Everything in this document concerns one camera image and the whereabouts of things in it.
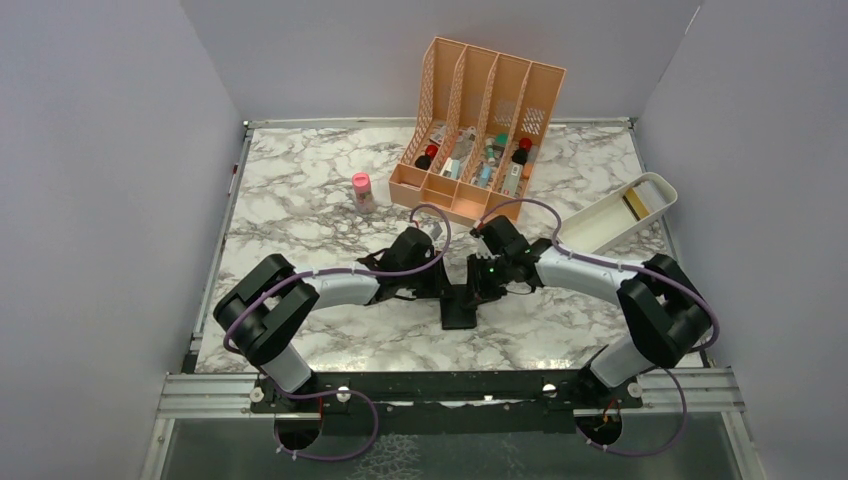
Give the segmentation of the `black leather card holder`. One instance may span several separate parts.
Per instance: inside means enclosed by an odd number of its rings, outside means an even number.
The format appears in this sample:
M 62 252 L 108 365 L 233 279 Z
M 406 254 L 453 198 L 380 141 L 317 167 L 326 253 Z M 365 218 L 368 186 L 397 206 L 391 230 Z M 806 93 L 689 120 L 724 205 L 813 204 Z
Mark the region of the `black leather card holder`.
M 477 307 L 467 302 L 467 288 L 451 285 L 443 290 L 439 299 L 441 328 L 471 330 L 477 327 Z

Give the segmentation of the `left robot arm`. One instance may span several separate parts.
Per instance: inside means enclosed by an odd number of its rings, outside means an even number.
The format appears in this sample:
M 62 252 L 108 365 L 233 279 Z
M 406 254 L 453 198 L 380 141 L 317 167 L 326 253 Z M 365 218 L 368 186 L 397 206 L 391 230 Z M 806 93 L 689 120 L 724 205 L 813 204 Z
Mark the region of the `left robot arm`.
M 439 265 L 433 239 L 414 226 L 352 267 L 297 272 L 281 254 L 263 259 L 219 300 L 213 317 L 227 344 L 274 380 L 276 396 L 298 411 L 313 401 L 313 370 L 292 339 L 315 310 L 372 305 L 413 290 Z

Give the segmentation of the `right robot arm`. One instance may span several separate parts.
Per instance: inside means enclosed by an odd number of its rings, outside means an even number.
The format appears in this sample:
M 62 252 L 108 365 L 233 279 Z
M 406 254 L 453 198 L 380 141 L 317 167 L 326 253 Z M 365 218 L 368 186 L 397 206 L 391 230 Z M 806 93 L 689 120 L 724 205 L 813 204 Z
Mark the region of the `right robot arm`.
M 576 291 L 620 308 L 627 335 L 596 353 L 568 387 L 572 398 L 589 406 L 604 405 L 640 373 L 675 367 L 713 325 L 703 299 L 667 255 L 620 263 L 567 253 L 550 239 L 529 242 L 503 215 L 477 223 L 471 234 L 484 254 L 468 258 L 468 303 L 494 301 L 507 284 L 523 283 L 531 290 Z

